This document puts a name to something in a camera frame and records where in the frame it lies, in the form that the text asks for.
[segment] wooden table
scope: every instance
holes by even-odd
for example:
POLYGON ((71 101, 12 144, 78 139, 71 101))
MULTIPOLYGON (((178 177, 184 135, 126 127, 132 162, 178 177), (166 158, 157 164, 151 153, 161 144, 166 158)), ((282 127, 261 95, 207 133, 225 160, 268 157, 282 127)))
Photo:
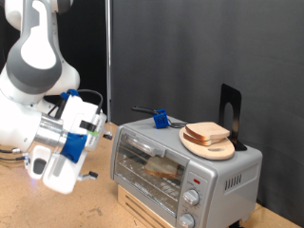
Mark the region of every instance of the wooden table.
MULTIPOLYGON (((115 135, 117 125, 107 123, 105 127, 115 135)), ((113 142, 102 138, 97 149, 88 153, 82 173, 93 171, 99 177, 78 181, 69 195, 48 189, 41 180, 32 180, 22 161, 0 161, 0 228, 144 227, 117 202, 117 185, 109 173, 113 142)), ((299 228, 260 205, 242 225, 299 228)))

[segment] toaster oven handle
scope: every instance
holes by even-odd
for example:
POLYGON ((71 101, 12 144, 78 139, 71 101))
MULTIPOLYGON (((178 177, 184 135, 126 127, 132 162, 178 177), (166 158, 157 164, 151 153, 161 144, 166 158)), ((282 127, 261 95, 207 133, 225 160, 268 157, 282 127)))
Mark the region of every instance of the toaster oven handle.
POLYGON ((160 156, 160 157, 164 157, 165 154, 165 149, 160 149, 156 146, 150 145, 146 142, 143 142, 143 140, 141 139, 141 141, 138 138, 134 138, 126 133, 123 134, 123 140, 127 143, 129 143, 130 145, 133 145, 135 148, 138 148, 139 150, 141 150, 142 152, 150 155, 151 157, 155 157, 155 156, 160 156))

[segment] toaster oven control panel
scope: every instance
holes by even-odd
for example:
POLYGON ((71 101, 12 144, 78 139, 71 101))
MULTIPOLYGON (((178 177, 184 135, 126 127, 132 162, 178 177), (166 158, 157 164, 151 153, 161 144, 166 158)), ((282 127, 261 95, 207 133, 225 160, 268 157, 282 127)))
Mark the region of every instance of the toaster oven control panel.
POLYGON ((178 217, 178 227, 197 227, 204 204, 204 194, 208 181, 190 172, 187 177, 186 191, 182 193, 181 215, 178 217))

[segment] blue clip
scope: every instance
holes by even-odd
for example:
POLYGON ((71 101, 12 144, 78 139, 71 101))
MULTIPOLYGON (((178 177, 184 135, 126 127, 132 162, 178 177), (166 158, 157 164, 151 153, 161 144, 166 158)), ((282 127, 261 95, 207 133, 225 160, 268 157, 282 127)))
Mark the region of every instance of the blue clip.
POLYGON ((67 101, 67 99, 68 99, 67 93, 63 92, 62 94, 60 94, 60 96, 67 101))
POLYGON ((79 97, 79 92, 78 92, 77 90, 75 90, 75 89, 69 89, 69 90, 67 91, 67 93, 70 93, 70 95, 72 95, 72 97, 73 97, 73 96, 79 97))
POLYGON ((77 163, 86 145, 87 135, 67 134, 66 144, 61 154, 77 163))
POLYGON ((153 115, 156 128, 164 128, 169 125, 167 114, 165 113, 164 108, 158 110, 158 114, 153 115))

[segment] toaster oven glass window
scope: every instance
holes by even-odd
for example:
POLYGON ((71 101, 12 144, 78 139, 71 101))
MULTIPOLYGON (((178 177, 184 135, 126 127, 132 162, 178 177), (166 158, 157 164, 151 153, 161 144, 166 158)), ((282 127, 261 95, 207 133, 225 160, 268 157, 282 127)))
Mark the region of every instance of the toaster oven glass window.
POLYGON ((115 174, 175 217, 184 166, 166 156, 151 157, 150 146, 133 143, 124 135, 117 147, 115 174))

